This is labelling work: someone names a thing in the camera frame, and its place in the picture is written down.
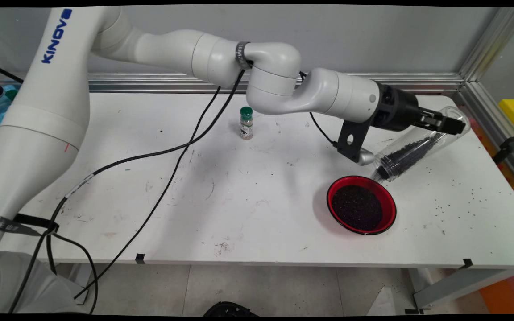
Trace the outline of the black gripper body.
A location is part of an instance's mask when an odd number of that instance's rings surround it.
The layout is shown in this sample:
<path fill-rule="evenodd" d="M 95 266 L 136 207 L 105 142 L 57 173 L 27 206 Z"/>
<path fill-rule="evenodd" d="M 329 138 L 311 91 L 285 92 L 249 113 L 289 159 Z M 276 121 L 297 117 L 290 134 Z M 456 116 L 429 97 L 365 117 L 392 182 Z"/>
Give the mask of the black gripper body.
<path fill-rule="evenodd" d="M 377 82 L 379 102 L 375 113 L 375 128 L 403 131 L 419 120 L 416 96 L 395 87 Z"/>

